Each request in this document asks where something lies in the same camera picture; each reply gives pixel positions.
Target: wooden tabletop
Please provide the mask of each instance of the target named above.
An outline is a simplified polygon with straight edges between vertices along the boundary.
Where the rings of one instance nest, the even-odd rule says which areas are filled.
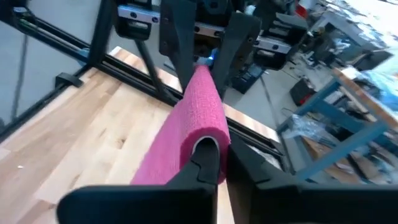
[[[116,48],[118,59],[144,71],[142,61]],[[159,71],[179,89],[178,80]],[[84,185],[128,184],[172,107],[92,68],[80,88],[59,97],[0,144],[0,223],[56,223],[58,201]],[[224,106],[241,124],[277,140],[276,133]],[[225,182],[218,223],[233,223]]]
[[[363,113],[367,113],[370,110],[371,114],[368,116],[370,121],[376,121],[378,118],[382,119],[391,129],[398,131],[397,115],[380,101],[369,96],[353,81],[353,79],[356,78],[357,72],[358,71],[353,67],[343,70],[334,69],[335,77],[343,85],[340,90],[353,101]]]

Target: blue metal frame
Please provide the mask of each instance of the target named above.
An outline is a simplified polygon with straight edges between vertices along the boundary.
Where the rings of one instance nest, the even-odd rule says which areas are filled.
[[[315,161],[312,165],[298,171],[296,176],[303,180],[311,177],[313,174],[316,174],[317,172],[330,167],[333,165],[333,163],[339,161],[340,159],[345,158],[354,149],[378,137],[387,129],[388,126],[382,121],[377,121],[367,125],[366,128],[360,130],[347,140],[341,142],[332,151],[319,158],[319,160]]]
[[[312,160],[306,147],[303,145],[301,137],[294,137],[300,153],[307,164],[306,168],[295,173],[299,179],[307,180],[311,178],[312,175],[328,168],[340,159],[345,158],[357,147],[362,146],[369,141],[374,141],[384,147],[388,146],[388,149],[396,150],[398,152],[398,146],[395,144],[389,144],[389,142],[391,142],[390,139],[383,135],[383,133],[388,130],[389,126],[380,117],[375,116],[378,118],[378,121],[375,123],[359,121],[324,101],[327,96],[336,91],[340,86],[345,87],[349,93],[356,96],[353,90],[348,86],[345,86],[343,82],[339,81],[337,76],[334,76],[333,79],[324,88],[322,88],[322,90],[313,95],[306,103],[304,103],[304,105],[297,109],[294,114],[304,116],[308,112],[314,111],[330,118],[335,124],[340,125],[354,134],[347,140],[339,143],[332,151],[324,155],[322,158],[319,158],[317,161]],[[366,105],[361,99],[357,100],[361,104]],[[368,109],[370,113],[375,113],[368,106],[365,106],[365,108]],[[292,118],[289,117],[279,127],[277,127],[276,131],[282,142],[284,141],[282,133],[288,128],[291,128],[291,122]]]

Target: pink foam roll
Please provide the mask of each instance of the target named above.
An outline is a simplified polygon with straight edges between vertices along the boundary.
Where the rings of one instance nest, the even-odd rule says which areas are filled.
[[[207,66],[197,66],[180,100],[165,120],[131,184],[163,185],[189,161],[203,137],[216,140],[220,149],[219,183],[224,181],[230,144],[223,104]]]

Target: wooden board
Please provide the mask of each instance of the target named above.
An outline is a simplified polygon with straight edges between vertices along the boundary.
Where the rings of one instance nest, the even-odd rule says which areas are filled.
[[[317,160],[331,151],[331,149],[327,146],[319,144],[309,138],[302,137],[303,143],[306,145],[308,152],[310,153],[313,160]],[[351,167],[349,162],[346,159],[341,159],[337,163],[344,165],[345,167]],[[341,183],[345,184],[359,184],[360,178],[354,174],[349,173],[346,170],[340,169],[336,164],[325,169],[325,172],[331,175],[332,177],[339,180]]]
[[[120,60],[144,71],[139,58]],[[179,89],[178,80],[159,71]],[[171,107],[92,68],[81,88],[69,87],[0,144],[0,223],[56,223],[58,201],[77,187],[128,184]],[[277,141],[274,130],[224,106],[241,124]],[[233,223],[225,182],[218,223]]]

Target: red object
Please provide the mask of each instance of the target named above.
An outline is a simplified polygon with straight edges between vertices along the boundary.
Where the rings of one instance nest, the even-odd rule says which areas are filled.
[[[304,96],[301,100],[300,100],[300,105],[303,105],[309,98],[311,98],[312,94],[308,94],[307,96]]]
[[[296,1],[296,10],[295,10],[295,12],[299,16],[301,16],[303,18],[307,18],[307,16],[308,16],[307,9],[304,8],[303,6],[301,6],[297,1]]]

